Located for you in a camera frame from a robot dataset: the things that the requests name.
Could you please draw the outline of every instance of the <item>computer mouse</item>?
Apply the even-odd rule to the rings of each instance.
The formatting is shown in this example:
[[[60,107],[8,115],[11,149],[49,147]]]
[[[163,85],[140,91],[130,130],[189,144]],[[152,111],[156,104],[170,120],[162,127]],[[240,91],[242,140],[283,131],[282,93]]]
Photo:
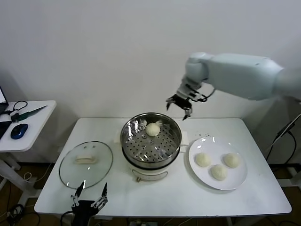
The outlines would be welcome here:
[[[28,124],[26,123],[19,124],[13,128],[13,130],[10,133],[10,137],[14,140],[18,140],[24,136],[24,133],[27,131],[27,129],[28,129]]]

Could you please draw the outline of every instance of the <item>robotic hand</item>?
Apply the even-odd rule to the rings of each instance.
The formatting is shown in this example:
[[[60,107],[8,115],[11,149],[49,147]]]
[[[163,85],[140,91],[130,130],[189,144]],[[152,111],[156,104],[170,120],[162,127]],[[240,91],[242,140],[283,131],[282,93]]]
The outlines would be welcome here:
[[[72,213],[75,214],[72,226],[88,226],[89,220],[96,215],[108,202],[107,198],[107,184],[103,188],[102,195],[96,200],[79,200],[79,196],[84,188],[83,182],[72,195],[73,200]]]
[[[276,94],[301,99],[301,72],[286,70],[267,57],[195,53],[185,69],[176,94],[166,100],[167,110],[174,103],[185,111],[183,120],[192,114],[190,100],[205,102],[215,89],[249,100],[263,100]],[[203,82],[214,87],[209,96],[198,92]]]

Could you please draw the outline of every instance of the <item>white wall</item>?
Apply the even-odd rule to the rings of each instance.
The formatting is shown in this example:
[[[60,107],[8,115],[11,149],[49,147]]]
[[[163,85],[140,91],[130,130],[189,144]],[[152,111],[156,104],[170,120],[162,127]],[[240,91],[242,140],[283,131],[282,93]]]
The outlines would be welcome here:
[[[56,100],[44,137],[61,145],[78,117],[165,113],[193,52],[272,56],[299,35],[300,7],[298,0],[2,0],[1,85],[10,100]],[[240,117],[254,129],[271,104],[216,92],[194,105],[193,117]]]

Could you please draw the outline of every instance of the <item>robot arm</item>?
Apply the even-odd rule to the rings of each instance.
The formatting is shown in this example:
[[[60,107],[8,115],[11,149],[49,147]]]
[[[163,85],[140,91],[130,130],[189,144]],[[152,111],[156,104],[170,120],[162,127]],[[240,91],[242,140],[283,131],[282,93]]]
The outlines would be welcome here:
[[[283,67],[267,57],[195,53],[186,62],[185,69],[186,73],[176,94],[167,99],[167,109],[174,103],[185,110],[184,119],[192,113],[189,100],[207,100],[208,97],[198,92],[203,82],[217,90],[249,100],[263,100],[276,94],[301,97],[301,75],[288,74]]]

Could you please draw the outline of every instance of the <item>wire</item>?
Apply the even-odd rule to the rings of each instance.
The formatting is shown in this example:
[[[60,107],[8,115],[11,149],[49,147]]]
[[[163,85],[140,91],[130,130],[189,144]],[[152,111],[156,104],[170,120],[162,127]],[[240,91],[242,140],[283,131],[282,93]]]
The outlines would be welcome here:
[[[9,195],[8,195],[8,203],[6,205],[6,212],[8,212],[8,206],[9,206],[10,194],[11,194],[11,183],[10,181],[8,181],[8,183],[9,183]]]
[[[172,221],[174,218],[170,218],[167,222],[165,222],[164,224],[163,224],[163,226],[165,226],[166,224],[168,224],[170,221]]]
[[[60,219],[60,224],[61,224],[61,226],[63,226],[63,218],[64,218],[64,216],[65,216],[66,214],[68,214],[68,213],[73,213],[73,211],[67,211],[67,212],[65,212],[65,213],[63,213],[63,214],[61,215],[61,219]]]
[[[16,105],[17,105],[18,103],[25,103],[25,105],[22,106],[22,107],[20,107],[20,108],[18,108],[18,109],[16,109]],[[19,100],[19,101],[15,102],[15,104],[14,104],[12,110],[4,111],[4,112],[2,112],[1,114],[11,114],[11,113],[13,113],[13,112],[15,112],[15,111],[20,111],[21,109],[25,108],[27,105],[28,105],[28,102],[27,102],[27,101],[25,101],[25,100]]]
[[[267,155],[267,157],[265,158],[265,160],[268,160],[269,155],[271,154],[272,150],[273,150],[274,145],[271,146],[271,149],[269,150],[269,153]]]
[[[293,142],[294,142],[294,148],[293,148],[293,153],[291,154],[291,156],[286,160],[286,162],[284,164],[287,164],[293,157],[293,155],[295,154],[296,152],[296,149],[297,149],[297,141],[296,141],[296,138],[294,137],[294,135],[291,133],[291,131],[288,131],[287,132],[292,138],[293,138]]]
[[[28,183],[35,183],[35,182],[38,182],[38,181],[42,180],[42,179],[46,176],[46,174],[47,174],[47,172],[48,172],[50,166],[51,166],[53,163],[54,163],[54,162],[52,162],[52,163],[50,163],[50,164],[48,165],[48,167],[47,167],[47,169],[46,169],[44,175],[43,175],[41,178],[37,179],[36,181],[29,181],[29,180],[31,179],[31,177],[32,177],[32,173],[30,173],[30,172],[24,173],[23,179],[24,179],[26,182],[28,182]]]
[[[266,219],[268,219],[272,223],[272,225],[278,226],[274,221],[271,220],[271,218],[266,218]]]
[[[298,120],[298,118],[300,118],[300,116],[301,116],[301,113],[290,123],[290,124],[288,124],[288,126],[283,130],[283,132],[281,133],[281,135],[277,138],[277,139],[275,139],[274,141],[273,141],[273,143],[265,150],[265,152],[268,150],[268,149],[270,149],[278,140],[279,140],[279,138],[281,138],[286,132],[287,132],[287,129],[288,128],[290,128],[290,126],[295,122],[295,121],[297,121]]]
[[[29,214],[34,214],[34,215],[36,215],[36,216],[38,216],[38,223],[37,223],[37,225],[36,226],[38,226],[39,224],[40,224],[40,222],[41,222],[41,216],[37,213],[37,212],[30,212],[30,213],[25,213],[25,214],[23,214],[23,216],[25,216],[25,215],[29,215]]]
[[[25,215],[28,214],[35,214],[38,216],[39,220],[36,226],[40,224],[41,218],[40,215],[37,212],[30,212],[30,213],[24,213],[24,206],[21,204],[14,205],[12,208],[8,211],[8,216],[5,220],[0,221],[0,224],[7,221],[8,225],[15,225],[18,223]]]
[[[189,218],[188,220],[185,220],[184,222],[180,223],[178,226],[180,226],[180,225],[186,223],[187,221],[189,221],[189,220],[191,220],[191,219],[192,219],[192,218]]]
[[[111,220],[100,221],[100,222],[97,222],[96,224],[94,224],[94,226],[101,226],[101,223],[109,222],[109,221],[111,221]]]
[[[297,223],[295,223],[295,222],[292,222],[292,221],[290,221],[290,220],[283,220],[283,221],[281,221],[281,222],[279,223],[279,226],[281,226],[283,223],[291,223],[291,224],[293,224],[293,225],[301,226],[301,225],[299,225],[299,224],[297,224]]]
[[[208,98],[211,97],[211,96],[213,95],[213,93],[215,92],[215,90],[216,90],[216,89],[213,89],[213,91],[212,91],[208,96],[205,96],[205,95],[201,94],[201,96],[202,96],[203,98],[199,98],[199,99],[197,99],[197,100],[191,99],[191,101],[193,101],[193,102],[206,102],[206,101],[208,100]]]

